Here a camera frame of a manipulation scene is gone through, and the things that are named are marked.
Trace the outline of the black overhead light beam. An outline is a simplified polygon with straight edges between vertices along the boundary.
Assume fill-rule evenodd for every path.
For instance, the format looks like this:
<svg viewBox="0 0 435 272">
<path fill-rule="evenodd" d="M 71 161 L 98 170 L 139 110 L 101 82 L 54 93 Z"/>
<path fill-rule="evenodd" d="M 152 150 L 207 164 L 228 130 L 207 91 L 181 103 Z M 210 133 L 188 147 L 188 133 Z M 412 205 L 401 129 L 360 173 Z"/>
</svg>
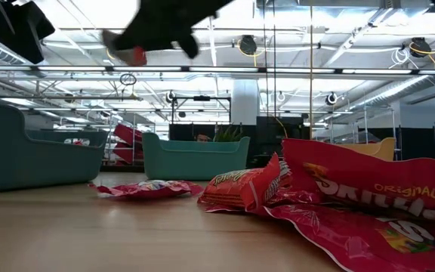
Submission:
<svg viewBox="0 0 435 272">
<path fill-rule="evenodd" d="M 266 68 L 231 66 L 0 66 L 0 71 L 160 72 L 160 73 L 296 73 L 392 76 L 435 76 L 435 70 Z"/>
</svg>

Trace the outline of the white building column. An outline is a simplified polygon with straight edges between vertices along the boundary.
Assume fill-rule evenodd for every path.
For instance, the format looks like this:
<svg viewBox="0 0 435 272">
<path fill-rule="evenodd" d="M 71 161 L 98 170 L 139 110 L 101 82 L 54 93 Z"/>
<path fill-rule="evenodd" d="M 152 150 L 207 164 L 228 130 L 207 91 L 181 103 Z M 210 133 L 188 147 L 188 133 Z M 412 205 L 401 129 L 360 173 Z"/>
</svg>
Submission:
<svg viewBox="0 0 435 272">
<path fill-rule="evenodd" d="M 237 79 L 231 93 L 231 122 L 234 125 L 256 125 L 260 110 L 258 82 L 253 79 Z"/>
</svg>

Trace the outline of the dark teal plastic bin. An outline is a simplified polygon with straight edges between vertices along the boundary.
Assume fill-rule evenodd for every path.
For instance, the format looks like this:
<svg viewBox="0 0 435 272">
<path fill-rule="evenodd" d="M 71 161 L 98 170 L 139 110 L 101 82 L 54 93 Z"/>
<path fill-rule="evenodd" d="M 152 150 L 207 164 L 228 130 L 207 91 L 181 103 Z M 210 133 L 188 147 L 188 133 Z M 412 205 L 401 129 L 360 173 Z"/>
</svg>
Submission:
<svg viewBox="0 0 435 272">
<path fill-rule="evenodd" d="M 0 104 L 0 191 L 85 183 L 100 171 L 106 131 L 36 131 Z"/>
</svg>

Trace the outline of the small artificial succulent plant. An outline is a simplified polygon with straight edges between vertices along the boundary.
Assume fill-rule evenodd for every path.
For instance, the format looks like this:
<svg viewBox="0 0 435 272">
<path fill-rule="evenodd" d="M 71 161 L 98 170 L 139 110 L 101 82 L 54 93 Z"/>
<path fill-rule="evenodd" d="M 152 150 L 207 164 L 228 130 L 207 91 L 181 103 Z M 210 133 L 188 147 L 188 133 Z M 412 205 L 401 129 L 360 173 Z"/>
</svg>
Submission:
<svg viewBox="0 0 435 272">
<path fill-rule="evenodd" d="M 214 142 L 237 142 L 243 137 L 241 125 L 218 125 L 214 134 Z"/>
</svg>

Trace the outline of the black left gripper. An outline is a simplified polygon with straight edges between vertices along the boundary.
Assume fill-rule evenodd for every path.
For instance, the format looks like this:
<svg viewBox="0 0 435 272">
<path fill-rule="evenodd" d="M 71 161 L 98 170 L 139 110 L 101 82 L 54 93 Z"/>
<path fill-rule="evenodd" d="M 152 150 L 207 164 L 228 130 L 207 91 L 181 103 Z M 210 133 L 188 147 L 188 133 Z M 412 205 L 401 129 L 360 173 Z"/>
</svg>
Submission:
<svg viewBox="0 0 435 272">
<path fill-rule="evenodd" d="M 55 32 L 55 28 L 34 2 L 14 5 L 16 0 L 0 0 L 0 36 L 16 35 L 17 29 L 34 26 L 36 35 L 43 39 Z M 41 46 L 35 40 L 9 38 L 3 44 L 14 53 L 37 64 L 44 60 Z"/>
</svg>

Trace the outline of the yellow plastic bin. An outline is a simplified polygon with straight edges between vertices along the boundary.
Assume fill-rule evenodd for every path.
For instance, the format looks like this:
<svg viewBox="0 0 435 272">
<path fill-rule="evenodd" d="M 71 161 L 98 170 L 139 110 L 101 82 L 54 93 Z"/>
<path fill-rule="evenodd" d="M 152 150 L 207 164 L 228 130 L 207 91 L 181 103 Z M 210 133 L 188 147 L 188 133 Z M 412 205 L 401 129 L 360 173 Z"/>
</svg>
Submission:
<svg viewBox="0 0 435 272">
<path fill-rule="evenodd" d="M 391 162 L 394 159 L 395 143 L 396 140 L 394 138 L 385 138 L 384 140 L 377 143 L 340 144 L 340 147 L 344 147 L 361 154 L 373 156 L 375 158 Z"/>
</svg>

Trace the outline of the orange Reese's candy packet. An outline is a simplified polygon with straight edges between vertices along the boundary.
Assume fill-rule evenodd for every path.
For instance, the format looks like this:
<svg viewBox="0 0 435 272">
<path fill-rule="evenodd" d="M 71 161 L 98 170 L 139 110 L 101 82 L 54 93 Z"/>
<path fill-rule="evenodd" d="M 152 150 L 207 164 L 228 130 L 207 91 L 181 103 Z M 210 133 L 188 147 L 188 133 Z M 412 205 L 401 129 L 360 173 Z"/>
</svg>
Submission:
<svg viewBox="0 0 435 272">
<path fill-rule="evenodd" d="M 263 168 L 250 168 L 215 176 L 206 186 L 198 202 L 209 208 L 252 211 L 268 202 L 279 189 L 292 181 L 292 172 L 285 161 L 274 153 Z"/>
</svg>

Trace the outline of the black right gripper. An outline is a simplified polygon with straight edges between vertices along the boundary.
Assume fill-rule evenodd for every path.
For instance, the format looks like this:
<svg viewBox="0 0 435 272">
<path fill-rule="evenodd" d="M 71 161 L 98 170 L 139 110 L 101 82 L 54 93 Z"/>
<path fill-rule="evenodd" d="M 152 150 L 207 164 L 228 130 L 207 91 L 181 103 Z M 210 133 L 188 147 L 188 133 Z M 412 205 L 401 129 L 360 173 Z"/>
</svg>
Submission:
<svg viewBox="0 0 435 272">
<path fill-rule="evenodd" d="M 192 27 L 217 12 L 232 0 L 140 0 L 140 7 L 124 32 L 110 32 L 110 48 L 124 51 L 172 49 L 178 43 L 194 59 L 199 45 Z"/>
</svg>

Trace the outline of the black distant frame stand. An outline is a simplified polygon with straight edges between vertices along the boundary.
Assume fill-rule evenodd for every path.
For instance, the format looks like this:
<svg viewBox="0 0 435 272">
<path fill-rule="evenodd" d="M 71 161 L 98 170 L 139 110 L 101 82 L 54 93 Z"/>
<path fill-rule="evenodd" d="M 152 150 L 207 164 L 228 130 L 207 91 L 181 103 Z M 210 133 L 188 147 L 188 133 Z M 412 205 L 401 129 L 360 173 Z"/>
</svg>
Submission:
<svg viewBox="0 0 435 272">
<path fill-rule="evenodd" d="M 181 111 L 181 107 L 189 100 L 196 101 L 196 102 L 216 101 L 219 105 L 221 105 L 224 111 L 228 113 L 228 122 L 231 122 L 232 99 L 230 97 L 210 97 L 205 95 L 197 95 L 192 97 L 179 96 L 179 97 L 173 97 L 171 99 L 171 123 L 174 123 L 175 113 Z"/>
</svg>

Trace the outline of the black tall cabinet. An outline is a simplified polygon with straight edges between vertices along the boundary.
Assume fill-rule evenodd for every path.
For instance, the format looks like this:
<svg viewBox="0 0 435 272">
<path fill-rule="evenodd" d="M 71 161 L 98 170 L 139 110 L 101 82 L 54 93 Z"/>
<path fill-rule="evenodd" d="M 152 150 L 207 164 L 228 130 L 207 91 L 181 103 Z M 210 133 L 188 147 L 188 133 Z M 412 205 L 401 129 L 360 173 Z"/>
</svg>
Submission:
<svg viewBox="0 0 435 272">
<path fill-rule="evenodd" d="M 285 138 L 310 139 L 310 128 L 301 117 L 259 116 L 256 129 L 256 167 L 264 167 L 274 153 L 282 157 L 282 141 Z"/>
</svg>

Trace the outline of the light teal plastic bin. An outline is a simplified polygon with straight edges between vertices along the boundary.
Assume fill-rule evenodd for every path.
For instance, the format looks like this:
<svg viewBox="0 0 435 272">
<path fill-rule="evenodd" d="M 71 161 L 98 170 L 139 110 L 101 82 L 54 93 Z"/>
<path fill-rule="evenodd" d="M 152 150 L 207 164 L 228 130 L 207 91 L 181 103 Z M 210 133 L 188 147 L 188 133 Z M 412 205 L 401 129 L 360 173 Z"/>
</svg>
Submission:
<svg viewBox="0 0 435 272">
<path fill-rule="evenodd" d="M 142 134 L 143 163 L 150 180 L 209 181 L 246 168 L 250 138 L 235 142 L 164 141 Z"/>
</svg>

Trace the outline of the metal shelving rack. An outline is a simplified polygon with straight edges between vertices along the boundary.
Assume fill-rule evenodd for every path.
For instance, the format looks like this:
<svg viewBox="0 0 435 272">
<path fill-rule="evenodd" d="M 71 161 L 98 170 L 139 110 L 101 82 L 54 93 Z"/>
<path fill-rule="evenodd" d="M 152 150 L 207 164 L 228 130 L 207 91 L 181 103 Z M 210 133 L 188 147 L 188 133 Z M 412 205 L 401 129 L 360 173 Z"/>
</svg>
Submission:
<svg viewBox="0 0 435 272">
<path fill-rule="evenodd" d="M 332 118 L 323 137 L 333 144 L 367 144 L 395 138 L 400 112 L 369 107 L 355 114 Z"/>
</svg>

